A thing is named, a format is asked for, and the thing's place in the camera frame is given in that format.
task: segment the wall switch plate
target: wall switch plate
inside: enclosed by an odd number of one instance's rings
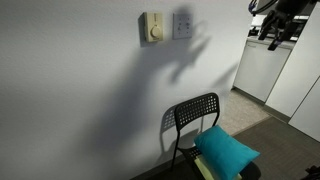
[[[173,14],[173,39],[192,37],[192,14]]]
[[[163,40],[162,14],[161,13],[144,13],[145,19],[145,36],[147,42],[156,42]]]

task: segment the yellow cloth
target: yellow cloth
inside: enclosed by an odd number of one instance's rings
[[[204,177],[206,180],[214,180],[214,179],[218,180],[218,179],[220,179],[220,178],[217,176],[217,174],[216,174],[216,172],[214,171],[214,169],[211,168],[211,167],[207,164],[206,160],[204,159],[204,157],[203,157],[202,155],[197,156],[197,158],[196,158],[196,160],[194,160],[194,162],[196,163],[196,165],[198,166],[201,174],[203,175],[203,177]],[[241,177],[240,174],[238,174],[238,175],[234,178],[234,180],[241,180],[241,179],[242,179],[242,177]]]

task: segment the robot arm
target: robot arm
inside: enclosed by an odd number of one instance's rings
[[[265,6],[256,11],[253,11],[256,6],[256,0],[252,0],[248,9],[250,13],[255,16],[256,14],[268,9],[276,2],[278,2],[278,4],[276,5],[275,10],[271,10],[263,20],[259,36],[259,40],[264,40],[269,30],[274,29],[275,37],[268,48],[268,50],[271,51],[274,51],[284,40],[290,39],[292,34],[289,33],[289,30],[296,28],[295,24],[292,23],[293,18],[297,14],[301,13],[308,3],[315,3],[317,0],[271,0]]]

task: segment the pillow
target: pillow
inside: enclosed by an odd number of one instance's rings
[[[221,180],[234,179],[260,154],[229,136],[218,125],[198,135],[194,142]]]
[[[205,180],[218,180],[219,177],[217,176],[217,173],[215,170],[208,165],[206,160],[204,159],[203,155],[199,155],[194,160],[194,163],[197,165],[198,169],[200,170],[201,174],[203,175]],[[242,177],[240,174],[238,174],[234,180],[241,180]]]

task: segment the chair backrest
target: chair backrest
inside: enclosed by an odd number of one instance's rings
[[[178,104],[174,111],[177,131],[190,122],[207,114],[217,113],[212,124],[214,126],[220,115],[219,97],[215,93],[208,93]]]

